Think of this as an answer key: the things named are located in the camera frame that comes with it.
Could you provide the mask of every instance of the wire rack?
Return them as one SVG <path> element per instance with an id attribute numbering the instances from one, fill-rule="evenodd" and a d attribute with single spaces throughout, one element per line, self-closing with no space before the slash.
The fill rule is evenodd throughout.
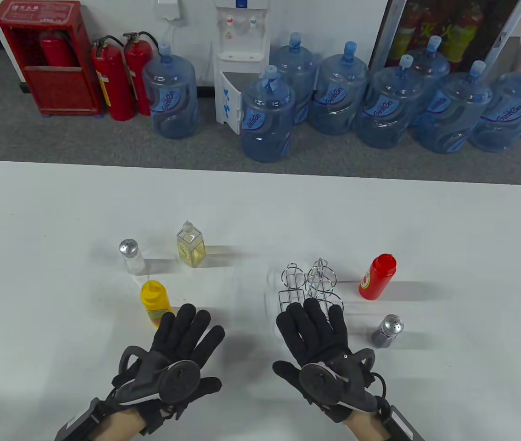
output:
<path id="1" fill-rule="evenodd" d="M 319 300 L 321 309 L 327 317 L 330 306 L 340 305 L 344 310 L 344 302 L 334 293 L 334 286 L 338 281 L 336 273 L 328 266 L 328 261 L 319 258 L 307 272 L 289 263 L 281 273 L 281 281 L 286 289 L 279 291 L 279 307 L 281 312 L 291 303 L 303 303 L 308 297 Z"/>

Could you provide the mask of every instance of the black glove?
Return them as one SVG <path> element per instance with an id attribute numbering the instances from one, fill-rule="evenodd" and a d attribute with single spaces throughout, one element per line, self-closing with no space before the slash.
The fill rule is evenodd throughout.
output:
<path id="1" fill-rule="evenodd" d="M 291 303 L 285 312 L 277 316 L 277 327 L 287 347 L 295 357 L 297 363 L 303 367 L 309 363 L 319 363 L 328 366 L 331 369 L 338 369 L 340 360 L 347 361 L 353 359 L 352 351 L 348 348 L 348 331 L 344 323 L 344 315 L 342 308 L 333 305 L 328 310 L 328 323 L 325 314 L 321 310 L 319 301 L 315 298 L 308 298 L 303 303 Z M 356 362 L 352 366 L 357 368 L 355 373 L 355 382 L 353 384 L 352 393 L 357 395 L 360 402 L 365 403 L 361 406 L 367 412 L 376 405 L 376 400 L 370 394 L 365 392 L 365 388 L 369 387 L 375 380 L 370 373 L 372 363 L 374 362 L 374 353 L 370 351 L 367 357 L 371 357 L 371 361 L 367 365 Z M 315 403 L 321 410 L 334 422 L 346 420 L 352 413 L 352 409 L 342 405 L 328 405 L 317 401 L 306 388 L 302 386 L 300 380 L 301 371 L 286 361 L 276 361 L 273 363 L 273 371 L 281 378 L 287 380 L 294 388 L 302 393 L 303 397 L 311 403 Z"/>
<path id="2" fill-rule="evenodd" d="M 196 313 L 195 307 L 189 303 L 179 309 L 176 317 L 170 312 L 165 313 L 150 351 L 137 346 L 126 349 L 120 361 L 119 374 L 112 381 L 114 389 L 105 403 L 113 406 L 120 401 L 130 400 L 131 403 L 131 398 L 143 396 L 140 391 L 146 388 L 164 391 L 154 397 L 147 395 L 134 404 L 146 422 L 146 428 L 142 431 L 144 435 L 154 432 L 166 419 L 173 416 L 179 419 L 189 403 L 219 391 L 222 388 L 219 378 L 199 378 L 199 369 L 225 336 L 222 326 L 216 325 L 199 342 L 210 321 L 208 311 L 202 309 Z M 131 355 L 138 359 L 128 367 Z M 158 384 L 153 385 L 157 374 L 164 369 L 172 374 L 164 376 L 163 384 L 159 380 Z M 128 382 L 132 382 L 130 385 L 134 390 L 130 390 Z M 175 397 L 181 397 L 180 401 L 176 402 Z"/>

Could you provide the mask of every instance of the red bottle cap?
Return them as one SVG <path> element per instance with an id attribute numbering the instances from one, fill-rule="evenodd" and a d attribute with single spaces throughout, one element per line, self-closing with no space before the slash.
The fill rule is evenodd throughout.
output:
<path id="1" fill-rule="evenodd" d="M 391 254 L 381 254 L 378 258 L 374 259 L 372 266 L 377 273 L 390 277 L 397 271 L 397 261 Z"/>

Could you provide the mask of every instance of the fire extinguisher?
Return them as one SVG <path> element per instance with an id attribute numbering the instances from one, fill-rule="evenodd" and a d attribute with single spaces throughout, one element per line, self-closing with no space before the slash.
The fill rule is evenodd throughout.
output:
<path id="1" fill-rule="evenodd" d="M 110 45 L 112 39 L 121 47 L 122 42 L 111 35 L 106 35 L 93 42 L 91 58 L 101 84 L 105 103 L 109 113 L 116 121 L 127 121 L 136 115 L 136 105 L 132 89 L 128 82 L 128 73 L 123 63 L 122 51 Z"/>
<path id="2" fill-rule="evenodd" d="M 132 80 L 134 93 L 138 100 L 138 109 L 142 115 L 150 116 L 150 103 L 146 96 L 144 80 L 142 79 L 142 69 L 144 69 L 146 63 L 152 59 L 152 46 L 149 42 L 141 40 L 140 36 L 148 36 L 156 48 L 158 48 L 158 43 L 156 42 L 156 38 L 146 31 L 126 32 L 123 35 L 128 38 L 128 42 L 123 51 L 126 56 L 126 63 L 128 63 L 128 70 L 130 70 L 130 80 Z"/>
<path id="3" fill-rule="evenodd" d="M 78 60 L 67 34 L 59 31 L 42 32 L 40 46 L 49 66 L 78 67 Z"/>

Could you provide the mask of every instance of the blue water bottle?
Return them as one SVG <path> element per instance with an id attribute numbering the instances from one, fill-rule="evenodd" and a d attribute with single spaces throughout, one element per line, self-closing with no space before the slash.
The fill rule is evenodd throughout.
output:
<path id="1" fill-rule="evenodd" d="M 275 55 L 275 65 L 281 78 L 295 91 L 295 120 L 300 124 L 307 119 L 309 101 L 315 82 L 313 55 L 301 46 L 301 34 L 292 32 L 288 46 L 279 48 Z"/>
<path id="2" fill-rule="evenodd" d="M 142 71 L 152 124 L 164 138 L 185 138 L 197 130 L 195 69 L 183 57 L 171 55 L 168 43 L 160 43 L 159 52 Z"/>
<path id="3" fill-rule="evenodd" d="M 441 43 L 442 37 L 432 35 L 427 48 L 408 52 L 413 57 L 411 68 L 421 73 L 424 79 L 424 90 L 409 124 L 410 127 L 416 127 L 419 124 L 420 116 L 428 109 L 438 91 L 440 78 L 450 73 L 450 63 L 438 52 Z"/>
<path id="4" fill-rule="evenodd" d="M 424 86 L 421 75 L 410 69 L 411 63 L 413 57 L 406 54 L 398 67 L 372 76 L 363 113 L 356 121 L 359 138 L 370 147 L 395 147 L 409 126 Z"/>
<path id="5" fill-rule="evenodd" d="M 258 162 L 275 162 L 285 156 L 291 142 L 295 92 L 282 81 L 277 67 L 242 92 L 242 148 Z"/>
<path id="6" fill-rule="evenodd" d="M 493 97 L 491 88 L 480 80 L 485 66 L 477 60 L 467 74 L 454 73 L 440 80 L 440 89 L 417 128 L 423 147 L 435 153 L 462 149 Z"/>
<path id="7" fill-rule="evenodd" d="M 309 104 L 309 123 L 326 135 L 348 132 L 362 101 L 369 68 L 354 56 L 356 43 L 349 41 L 342 55 L 321 62 L 317 92 Z"/>
<path id="8" fill-rule="evenodd" d="M 499 153 L 521 136 L 521 73 L 501 75 L 492 84 L 493 101 L 476 125 L 469 142 L 481 150 Z"/>

